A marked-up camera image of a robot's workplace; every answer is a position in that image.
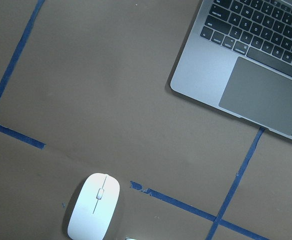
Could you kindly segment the grey laptop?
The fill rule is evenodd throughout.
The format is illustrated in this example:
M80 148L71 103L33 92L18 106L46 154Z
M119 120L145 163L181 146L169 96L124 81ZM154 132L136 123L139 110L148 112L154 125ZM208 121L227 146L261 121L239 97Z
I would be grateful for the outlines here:
M171 88L292 140L292 0L204 0Z

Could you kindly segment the white computer mouse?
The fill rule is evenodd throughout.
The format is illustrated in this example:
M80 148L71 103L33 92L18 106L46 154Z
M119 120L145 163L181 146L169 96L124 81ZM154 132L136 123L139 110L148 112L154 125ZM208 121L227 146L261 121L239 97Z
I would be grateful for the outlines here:
M120 185L112 176L94 173L84 182L69 221L73 240L102 240L119 198Z

